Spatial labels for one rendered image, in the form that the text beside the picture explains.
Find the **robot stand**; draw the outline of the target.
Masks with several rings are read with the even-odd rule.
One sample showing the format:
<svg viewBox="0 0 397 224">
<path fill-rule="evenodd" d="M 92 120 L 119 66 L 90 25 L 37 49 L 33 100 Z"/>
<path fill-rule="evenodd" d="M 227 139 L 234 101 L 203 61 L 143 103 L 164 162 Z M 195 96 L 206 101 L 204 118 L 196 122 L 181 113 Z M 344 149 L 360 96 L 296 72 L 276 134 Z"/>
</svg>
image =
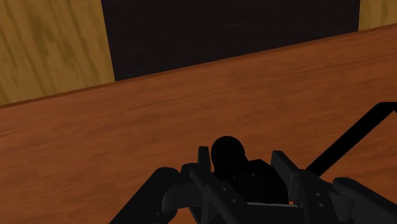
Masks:
<svg viewBox="0 0 397 224">
<path fill-rule="evenodd" d="M 115 79 L 356 32 L 360 0 L 101 0 Z"/>
</svg>

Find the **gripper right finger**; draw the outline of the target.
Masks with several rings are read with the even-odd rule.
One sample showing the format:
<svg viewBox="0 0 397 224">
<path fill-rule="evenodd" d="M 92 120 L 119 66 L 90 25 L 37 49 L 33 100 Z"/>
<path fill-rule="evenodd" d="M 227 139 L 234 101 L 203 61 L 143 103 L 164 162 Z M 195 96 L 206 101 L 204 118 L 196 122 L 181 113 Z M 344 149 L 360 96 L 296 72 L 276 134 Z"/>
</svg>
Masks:
<svg viewBox="0 0 397 224">
<path fill-rule="evenodd" d="M 306 224 L 397 224 L 397 204 L 351 178 L 332 183 L 299 169 L 282 151 L 271 166 L 288 188 L 288 199 L 302 208 Z"/>
</svg>

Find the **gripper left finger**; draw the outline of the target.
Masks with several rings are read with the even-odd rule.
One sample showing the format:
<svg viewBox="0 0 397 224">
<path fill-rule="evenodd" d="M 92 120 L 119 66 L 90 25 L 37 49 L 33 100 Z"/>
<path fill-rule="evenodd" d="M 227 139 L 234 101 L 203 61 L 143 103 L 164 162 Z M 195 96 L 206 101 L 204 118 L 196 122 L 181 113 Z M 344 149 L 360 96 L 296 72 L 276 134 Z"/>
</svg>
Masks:
<svg viewBox="0 0 397 224">
<path fill-rule="evenodd" d="M 196 224 L 243 224 L 248 204 L 212 172 L 223 161 L 245 157 L 242 146 L 201 146 L 198 162 L 180 171 L 157 169 L 109 224 L 169 224 L 178 209 L 189 208 Z"/>
</svg>

